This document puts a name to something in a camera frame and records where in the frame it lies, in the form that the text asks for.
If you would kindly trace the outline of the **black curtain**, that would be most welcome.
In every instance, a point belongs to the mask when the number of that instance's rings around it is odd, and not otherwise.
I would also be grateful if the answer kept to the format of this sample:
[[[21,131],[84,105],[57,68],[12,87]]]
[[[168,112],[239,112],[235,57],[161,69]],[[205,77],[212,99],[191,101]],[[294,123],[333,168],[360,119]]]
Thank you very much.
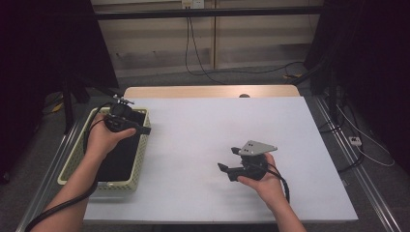
[[[305,61],[312,69],[340,40],[333,57],[350,101],[410,170],[410,0],[324,0]]]
[[[118,86],[91,0],[0,0],[0,185],[43,117],[62,75]]]

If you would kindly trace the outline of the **cream plastic basket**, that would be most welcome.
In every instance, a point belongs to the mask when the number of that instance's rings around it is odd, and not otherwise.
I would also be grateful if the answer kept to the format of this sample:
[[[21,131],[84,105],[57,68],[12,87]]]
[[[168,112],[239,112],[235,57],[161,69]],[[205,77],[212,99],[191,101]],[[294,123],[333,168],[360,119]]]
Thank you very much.
[[[90,124],[94,119],[94,114],[97,112],[97,108],[94,108],[87,117],[84,127],[81,129],[80,136],[73,145],[73,148],[64,164],[62,171],[59,174],[57,183],[61,186],[67,183],[67,181],[72,176],[73,172],[76,170],[80,162],[83,160],[85,153],[85,142],[87,138],[85,137],[86,132],[89,129]],[[142,164],[144,160],[144,153],[148,143],[148,135],[141,134],[139,147],[136,152],[136,157],[133,163],[131,178],[127,181],[122,182],[99,182],[98,181],[98,191],[109,192],[131,192],[137,189],[139,175],[142,169]]]

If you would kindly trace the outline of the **black horizontal metal bar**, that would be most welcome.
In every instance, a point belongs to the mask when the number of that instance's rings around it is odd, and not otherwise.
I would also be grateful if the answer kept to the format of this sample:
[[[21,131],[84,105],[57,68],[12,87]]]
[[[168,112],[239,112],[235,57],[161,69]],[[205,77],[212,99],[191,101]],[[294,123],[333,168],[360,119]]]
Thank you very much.
[[[160,10],[137,12],[95,12],[97,20],[153,19],[218,16],[260,16],[260,15],[318,15],[324,10],[321,6],[278,7],[278,8],[233,8],[233,9],[193,9]]]

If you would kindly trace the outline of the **black cloth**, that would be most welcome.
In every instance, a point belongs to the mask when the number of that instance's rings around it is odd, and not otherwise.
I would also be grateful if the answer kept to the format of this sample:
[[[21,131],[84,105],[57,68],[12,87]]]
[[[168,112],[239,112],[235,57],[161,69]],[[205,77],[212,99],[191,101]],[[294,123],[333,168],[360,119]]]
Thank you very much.
[[[105,125],[112,132],[124,131],[135,125],[142,126],[146,118],[145,113],[132,112],[124,119],[114,119],[109,116]],[[131,178],[133,163],[139,147],[141,135],[135,135],[120,140],[103,160],[98,171],[99,182],[122,182]]]

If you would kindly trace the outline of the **black metal stand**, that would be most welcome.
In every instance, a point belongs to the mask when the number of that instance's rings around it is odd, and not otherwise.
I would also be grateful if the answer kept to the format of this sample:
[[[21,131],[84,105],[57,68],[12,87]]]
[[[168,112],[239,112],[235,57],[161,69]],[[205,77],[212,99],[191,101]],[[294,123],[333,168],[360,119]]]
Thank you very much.
[[[90,95],[87,92],[88,79],[85,76],[75,74],[69,76],[64,73],[62,75],[62,93],[63,105],[65,110],[65,131],[68,134],[75,122],[73,113],[73,99],[79,103],[87,103],[90,100]]]

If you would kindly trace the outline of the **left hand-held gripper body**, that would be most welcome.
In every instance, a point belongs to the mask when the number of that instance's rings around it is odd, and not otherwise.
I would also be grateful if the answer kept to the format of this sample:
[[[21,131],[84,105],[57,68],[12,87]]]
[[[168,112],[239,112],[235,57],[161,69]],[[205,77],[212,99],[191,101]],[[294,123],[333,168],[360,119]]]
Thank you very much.
[[[138,129],[144,121],[144,115],[138,111],[133,111],[130,101],[114,96],[117,102],[109,107],[105,117],[105,125],[112,132],[124,131],[130,128]]]

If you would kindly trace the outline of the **person's right hand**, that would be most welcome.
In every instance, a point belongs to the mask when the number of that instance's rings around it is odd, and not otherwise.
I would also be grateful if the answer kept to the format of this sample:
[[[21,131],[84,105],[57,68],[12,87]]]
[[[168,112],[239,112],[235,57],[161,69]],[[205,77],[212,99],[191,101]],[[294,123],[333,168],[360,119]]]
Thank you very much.
[[[273,213],[283,211],[285,208],[289,207],[280,179],[275,175],[266,173],[259,181],[243,176],[238,177],[237,180],[241,184],[254,189]]]

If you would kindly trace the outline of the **white wall socket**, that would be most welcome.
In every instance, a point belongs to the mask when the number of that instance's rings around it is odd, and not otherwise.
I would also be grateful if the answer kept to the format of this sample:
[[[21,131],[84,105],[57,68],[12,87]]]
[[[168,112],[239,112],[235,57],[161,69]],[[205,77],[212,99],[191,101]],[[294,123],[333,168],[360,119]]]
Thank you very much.
[[[205,8],[204,0],[181,0],[181,4],[182,4],[182,8],[185,10]]]

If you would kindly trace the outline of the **person's left hand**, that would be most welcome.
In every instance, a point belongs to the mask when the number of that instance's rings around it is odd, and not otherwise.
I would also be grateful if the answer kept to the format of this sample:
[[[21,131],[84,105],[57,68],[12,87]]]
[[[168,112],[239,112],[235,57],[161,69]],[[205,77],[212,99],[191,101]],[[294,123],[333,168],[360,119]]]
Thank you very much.
[[[136,129],[112,132],[106,127],[104,119],[103,114],[96,115],[87,140],[85,158],[94,163],[102,162],[121,140],[136,134]]]

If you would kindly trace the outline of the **aluminium floor rail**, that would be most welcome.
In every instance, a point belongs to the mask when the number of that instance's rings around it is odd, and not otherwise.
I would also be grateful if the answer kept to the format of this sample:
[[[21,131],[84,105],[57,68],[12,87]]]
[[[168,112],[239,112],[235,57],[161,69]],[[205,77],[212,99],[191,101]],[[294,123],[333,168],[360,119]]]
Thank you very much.
[[[15,232],[24,232],[28,223],[44,210],[48,202],[59,191],[58,176],[84,124],[83,119],[77,119],[72,127],[66,130],[65,120],[62,120],[44,122],[40,127],[40,132],[45,136],[45,141],[41,142],[40,145],[45,148],[45,151],[42,153],[44,161],[39,163],[39,167],[44,171],[44,174],[33,190],[33,197],[29,201]]]
[[[336,124],[331,120],[329,107],[325,101],[321,98],[315,99],[323,117],[329,120],[329,127],[332,130],[332,134],[337,141],[338,146],[345,158],[352,163],[359,155],[355,152],[354,147],[348,141],[345,133],[342,129],[338,129]],[[394,217],[394,214],[388,206],[385,198],[382,196],[376,185],[368,176],[365,168],[362,165],[358,165],[352,169],[355,174],[362,190],[364,191],[366,198],[369,200],[375,214],[378,216],[386,232],[402,232],[399,223]]]

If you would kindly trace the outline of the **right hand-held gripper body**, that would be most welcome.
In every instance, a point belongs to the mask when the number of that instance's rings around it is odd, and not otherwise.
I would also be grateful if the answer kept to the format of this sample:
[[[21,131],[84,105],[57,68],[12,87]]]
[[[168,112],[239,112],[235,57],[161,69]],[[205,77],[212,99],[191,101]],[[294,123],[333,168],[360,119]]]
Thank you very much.
[[[231,182],[236,181],[239,176],[244,176],[255,181],[261,180],[268,171],[268,162],[265,154],[276,151],[278,148],[274,145],[249,140],[240,149],[239,157],[242,159],[242,166],[229,167],[235,168],[237,171],[236,177],[229,177],[227,175]]]

